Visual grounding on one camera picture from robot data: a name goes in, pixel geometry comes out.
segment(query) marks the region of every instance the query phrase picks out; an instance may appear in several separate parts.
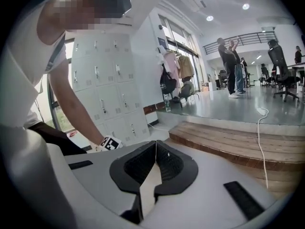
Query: gray epoxy floor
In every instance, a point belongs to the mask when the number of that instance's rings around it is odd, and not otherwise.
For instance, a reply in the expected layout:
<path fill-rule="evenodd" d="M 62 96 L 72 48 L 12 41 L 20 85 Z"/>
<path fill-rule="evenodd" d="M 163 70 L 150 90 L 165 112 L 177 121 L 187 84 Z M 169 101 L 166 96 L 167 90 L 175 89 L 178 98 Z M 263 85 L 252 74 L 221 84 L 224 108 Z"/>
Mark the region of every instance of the gray epoxy floor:
<path fill-rule="evenodd" d="M 292 97 L 287 96 L 284 103 L 280 95 L 273 98 L 273 93 L 279 90 L 267 87 L 253 86 L 245 89 L 247 93 L 238 99 L 228 98 L 228 90 L 213 92 L 200 92 L 200 100 L 195 95 L 192 101 L 187 103 L 182 100 L 183 109 L 179 104 L 171 105 L 171 113 L 178 115 L 190 115 L 196 117 L 207 117 L 220 120 L 231 120 L 238 122 L 257 123 L 262 116 L 256 108 L 269 110 L 268 117 L 261 123 L 275 125 L 305 125 L 305 108 L 300 100 L 297 106 Z"/>

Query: ceiling light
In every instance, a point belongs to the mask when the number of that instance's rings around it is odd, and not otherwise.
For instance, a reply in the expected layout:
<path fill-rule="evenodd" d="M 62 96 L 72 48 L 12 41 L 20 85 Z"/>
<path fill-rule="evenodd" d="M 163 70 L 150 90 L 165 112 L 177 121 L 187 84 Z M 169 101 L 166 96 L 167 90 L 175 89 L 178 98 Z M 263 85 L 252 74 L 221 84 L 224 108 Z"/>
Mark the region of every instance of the ceiling light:
<path fill-rule="evenodd" d="M 206 17 L 206 20 L 207 20 L 207 21 L 212 21 L 213 19 L 214 19 L 214 17 L 213 17 L 212 15 Z"/>
<path fill-rule="evenodd" d="M 245 3 L 243 5 L 243 10 L 247 10 L 250 7 L 249 3 Z"/>

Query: sneaker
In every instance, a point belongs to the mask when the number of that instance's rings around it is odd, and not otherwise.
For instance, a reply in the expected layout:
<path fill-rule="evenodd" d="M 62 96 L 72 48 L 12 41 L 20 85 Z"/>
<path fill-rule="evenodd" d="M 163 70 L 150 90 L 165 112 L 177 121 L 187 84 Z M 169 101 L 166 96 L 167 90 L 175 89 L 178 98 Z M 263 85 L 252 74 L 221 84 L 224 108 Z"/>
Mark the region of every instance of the sneaker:
<path fill-rule="evenodd" d="M 238 98 L 236 94 L 229 94 L 229 98 Z"/>

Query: water bottle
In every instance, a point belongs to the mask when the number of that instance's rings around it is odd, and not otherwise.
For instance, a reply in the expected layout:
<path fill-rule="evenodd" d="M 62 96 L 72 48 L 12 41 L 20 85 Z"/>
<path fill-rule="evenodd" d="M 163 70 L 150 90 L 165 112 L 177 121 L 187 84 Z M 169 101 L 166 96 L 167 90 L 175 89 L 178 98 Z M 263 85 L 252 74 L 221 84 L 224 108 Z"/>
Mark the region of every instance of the water bottle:
<path fill-rule="evenodd" d="M 171 106 L 170 106 L 170 97 L 169 95 L 165 95 L 164 97 L 164 102 L 165 102 L 165 109 L 166 109 L 166 112 L 170 112 L 171 110 Z"/>

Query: railing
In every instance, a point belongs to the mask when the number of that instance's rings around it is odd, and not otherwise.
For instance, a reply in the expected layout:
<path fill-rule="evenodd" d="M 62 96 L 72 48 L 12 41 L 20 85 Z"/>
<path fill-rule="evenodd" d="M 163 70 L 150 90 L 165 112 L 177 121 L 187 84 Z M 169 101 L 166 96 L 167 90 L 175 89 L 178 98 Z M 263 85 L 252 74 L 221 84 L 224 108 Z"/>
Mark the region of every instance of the railing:
<path fill-rule="evenodd" d="M 239 45 L 249 45 L 255 43 L 267 43 L 271 39 L 276 39 L 274 31 L 266 31 L 266 32 L 255 32 L 244 35 L 238 35 Z M 225 39 L 225 47 L 229 46 L 229 40 L 234 40 L 236 42 L 236 36 L 229 37 Z M 205 53 L 208 55 L 213 52 L 218 51 L 219 44 L 217 42 L 210 43 L 204 46 Z"/>

